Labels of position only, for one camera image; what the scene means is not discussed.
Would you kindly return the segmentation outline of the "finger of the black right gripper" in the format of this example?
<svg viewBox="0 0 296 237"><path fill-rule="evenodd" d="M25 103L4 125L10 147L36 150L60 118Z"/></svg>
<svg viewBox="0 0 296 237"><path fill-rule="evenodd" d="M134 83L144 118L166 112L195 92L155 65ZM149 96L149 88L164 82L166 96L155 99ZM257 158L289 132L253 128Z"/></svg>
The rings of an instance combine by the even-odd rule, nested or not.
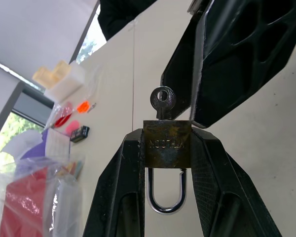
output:
<svg viewBox="0 0 296 237"><path fill-rule="evenodd" d="M207 128L260 90L296 45L296 0L211 0L196 27L190 118Z"/></svg>
<svg viewBox="0 0 296 237"><path fill-rule="evenodd" d="M192 0L188 10L192 18L161 76L161 85L171 88L176 96L175 106L170 111L172 119L191 104L196 27L207 6L208 0Z"/></svg>

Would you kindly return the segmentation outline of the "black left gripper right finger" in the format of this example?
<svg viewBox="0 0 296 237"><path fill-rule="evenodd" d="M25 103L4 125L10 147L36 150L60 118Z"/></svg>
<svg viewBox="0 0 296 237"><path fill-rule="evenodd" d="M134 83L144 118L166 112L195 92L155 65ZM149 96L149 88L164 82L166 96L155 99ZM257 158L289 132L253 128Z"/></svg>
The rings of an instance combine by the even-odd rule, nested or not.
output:
<svg viewBox="0 0 296 237"><path fill-rule="evenodd" d="M191 172L204 237L282 237L249 175L212 133L191 133Z"/></svg>

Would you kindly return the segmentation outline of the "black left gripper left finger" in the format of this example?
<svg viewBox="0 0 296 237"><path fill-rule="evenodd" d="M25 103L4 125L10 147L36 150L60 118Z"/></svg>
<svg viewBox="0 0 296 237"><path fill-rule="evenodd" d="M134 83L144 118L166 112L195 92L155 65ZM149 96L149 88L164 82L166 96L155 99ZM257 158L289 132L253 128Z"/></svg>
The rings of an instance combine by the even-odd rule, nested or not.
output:
<svg viewBox="0 0 296 237"><path fill-rule="evenodd" d="M145 145L127 134L100 175L82 237L145 237Z"/></svg>

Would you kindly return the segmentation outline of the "small silver padlock key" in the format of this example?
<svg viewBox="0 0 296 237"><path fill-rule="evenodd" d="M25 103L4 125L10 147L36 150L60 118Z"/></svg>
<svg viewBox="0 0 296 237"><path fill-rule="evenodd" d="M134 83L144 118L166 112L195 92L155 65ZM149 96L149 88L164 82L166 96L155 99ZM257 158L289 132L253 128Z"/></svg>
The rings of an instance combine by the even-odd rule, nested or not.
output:
<svg viewBox="0 0 296 237"><path fill-rule="evenodd" d="M173 90L167 86L159 86L150 95L150 103L156 110L158 120L172 120L171 110L176 104Z"/></svg>

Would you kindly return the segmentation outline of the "brass padlock with steel shackle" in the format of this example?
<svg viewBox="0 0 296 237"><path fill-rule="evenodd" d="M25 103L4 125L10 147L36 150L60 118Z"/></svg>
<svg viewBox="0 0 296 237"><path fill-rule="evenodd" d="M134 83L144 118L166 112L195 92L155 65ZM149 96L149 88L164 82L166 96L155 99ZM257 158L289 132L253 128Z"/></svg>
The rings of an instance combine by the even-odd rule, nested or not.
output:
<svg viewBox="0 0 296 237"><path fill-rule="evenodd" d="M177 213L185 204L187 190L187 169L190 165L191 122L188 120L145 120L145 167L147 172L147 199L150 207L157 213L171 215ZM180 192L177 202L164 207L154 196L154 170L179 169Z"/></svg>

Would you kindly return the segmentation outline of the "small black box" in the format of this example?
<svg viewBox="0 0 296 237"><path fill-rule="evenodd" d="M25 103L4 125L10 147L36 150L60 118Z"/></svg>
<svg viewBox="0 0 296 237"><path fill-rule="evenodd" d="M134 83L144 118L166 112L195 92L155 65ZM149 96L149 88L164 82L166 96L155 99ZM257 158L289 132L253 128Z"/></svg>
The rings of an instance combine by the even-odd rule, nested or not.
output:
<svg viewBox="0 0 296 237"><path fill-rule="evenodd" d="M71 133L70 141L78 143L88 137L90 128L88 126L82 126Z"/></svg>

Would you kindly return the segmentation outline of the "clear plastic box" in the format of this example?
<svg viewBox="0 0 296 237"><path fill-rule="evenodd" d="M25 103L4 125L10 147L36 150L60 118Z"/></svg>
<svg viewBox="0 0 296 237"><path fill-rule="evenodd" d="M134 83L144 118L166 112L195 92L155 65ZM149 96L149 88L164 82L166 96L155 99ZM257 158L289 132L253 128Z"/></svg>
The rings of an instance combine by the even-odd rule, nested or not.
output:
<svg viewBox="0 0 296 237"><path fill-rule="evenodd" d="M68 158L71 147L69 136L54 129L48 129L46 132L45 156L48 158Z"/></svg>

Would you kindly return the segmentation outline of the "pink heart-shaped piece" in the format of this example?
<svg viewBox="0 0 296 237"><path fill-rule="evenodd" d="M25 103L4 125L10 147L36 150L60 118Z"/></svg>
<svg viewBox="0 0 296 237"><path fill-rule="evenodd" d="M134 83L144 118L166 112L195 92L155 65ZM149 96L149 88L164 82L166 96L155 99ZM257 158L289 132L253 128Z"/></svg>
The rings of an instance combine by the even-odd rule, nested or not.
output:
<svg viewBox="0 0 296 237"><path fill-rule="evenodd" d="M70 124L66 127L65 133L69 136L71 133L77 129L79 129L80 124L79 121L73 120L70 122Z"/></svg>

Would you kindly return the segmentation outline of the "small orange plastic piece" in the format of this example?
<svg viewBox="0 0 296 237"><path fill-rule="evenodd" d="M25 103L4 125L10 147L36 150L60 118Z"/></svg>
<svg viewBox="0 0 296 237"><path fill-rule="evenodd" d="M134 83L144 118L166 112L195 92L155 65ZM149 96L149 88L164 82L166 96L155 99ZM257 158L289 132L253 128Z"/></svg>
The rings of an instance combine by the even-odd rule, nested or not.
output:
<svg viewBox="0 0 296 237"><path fill-rule="evenodd" d="M86 113L90 108L90 104L88 101L84 101L82 102L78 107L77 107L77 111L82 114L82 113Z"/></svg>

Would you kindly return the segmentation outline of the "red flat plastic piece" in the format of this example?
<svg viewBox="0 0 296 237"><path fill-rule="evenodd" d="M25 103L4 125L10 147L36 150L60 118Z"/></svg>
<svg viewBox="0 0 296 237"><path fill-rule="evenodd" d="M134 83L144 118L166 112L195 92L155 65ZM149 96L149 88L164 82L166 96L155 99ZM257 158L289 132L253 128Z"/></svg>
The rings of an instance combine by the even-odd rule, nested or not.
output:
<svg viewBox="0 0 296 237"><path fill-rule="evenodd" d="M53 128L58 128L58 127L63 126L69 120L69 118L71 117L71 115L72 114L69 114L69 115L66 115L66 116L63 116L63 117L59 118L58 120L56 120L53 123L52 127Z"/></svg>

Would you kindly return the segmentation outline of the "purple sheet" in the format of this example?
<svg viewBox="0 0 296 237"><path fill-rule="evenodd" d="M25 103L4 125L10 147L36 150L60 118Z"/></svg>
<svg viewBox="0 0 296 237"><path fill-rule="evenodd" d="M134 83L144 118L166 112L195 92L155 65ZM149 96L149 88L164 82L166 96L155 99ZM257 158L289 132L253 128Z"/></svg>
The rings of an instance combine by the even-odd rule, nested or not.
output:
<svg viewBox="0 0 296 237"><path fill-rule="evenodd" d="M48 130L42 132L42 142L38 145L29 149L21 159L25 158L35 158L35 157L44 157L45 156L45 148L46 148L46 141L47 141Z"/></svg>

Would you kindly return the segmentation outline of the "dark black shape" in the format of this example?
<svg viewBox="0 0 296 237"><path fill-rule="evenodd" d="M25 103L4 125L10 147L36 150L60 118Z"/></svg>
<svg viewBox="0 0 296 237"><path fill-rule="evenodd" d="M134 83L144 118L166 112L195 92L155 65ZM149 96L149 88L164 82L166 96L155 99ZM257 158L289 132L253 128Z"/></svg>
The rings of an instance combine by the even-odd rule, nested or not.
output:
<svg viewBox="0 0 296 237"><path fill-rule="evenodd" d="M100 0L98 22L108 41L157 0Z"/></svg>

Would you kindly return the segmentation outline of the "clear bag with red box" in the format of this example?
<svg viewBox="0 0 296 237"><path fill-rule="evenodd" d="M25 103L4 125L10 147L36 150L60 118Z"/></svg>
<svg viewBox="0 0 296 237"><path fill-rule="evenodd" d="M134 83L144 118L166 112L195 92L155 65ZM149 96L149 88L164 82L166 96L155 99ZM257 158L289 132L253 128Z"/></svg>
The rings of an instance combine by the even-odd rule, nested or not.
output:
<svg viewBox="0 0 296 237"><path fill-rule="evenodd" d="M0 167L0 237L81 237L82 165L43 158Z"/></svg>

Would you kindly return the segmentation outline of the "white plastic box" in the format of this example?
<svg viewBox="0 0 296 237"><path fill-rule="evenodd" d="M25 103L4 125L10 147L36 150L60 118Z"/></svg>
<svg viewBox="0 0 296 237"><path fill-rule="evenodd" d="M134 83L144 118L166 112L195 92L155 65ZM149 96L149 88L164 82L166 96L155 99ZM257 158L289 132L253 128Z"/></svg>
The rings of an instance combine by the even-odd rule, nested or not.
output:
<svg viewBox="0 0 296 237"><path fill-rule="evenodd" d="M70 71L51 89L46 89L44 96L54 103L61 103L85 83L85 70L75 61L69 64Z"/></svg>

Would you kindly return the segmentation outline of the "cream plastic block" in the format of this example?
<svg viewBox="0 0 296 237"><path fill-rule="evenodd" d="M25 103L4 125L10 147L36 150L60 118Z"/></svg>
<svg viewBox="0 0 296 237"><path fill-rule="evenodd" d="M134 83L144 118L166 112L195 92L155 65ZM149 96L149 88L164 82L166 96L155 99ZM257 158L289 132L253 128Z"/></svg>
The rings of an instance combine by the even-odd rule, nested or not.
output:
<svg viewBox="0 0 296 237"><path fill-rule="evenodd" d="M50 89L64 79L70 71L71 66L65 61L60 61L52 71L46 67L40 67L34 73L32 79L44 88Z"/></svg>

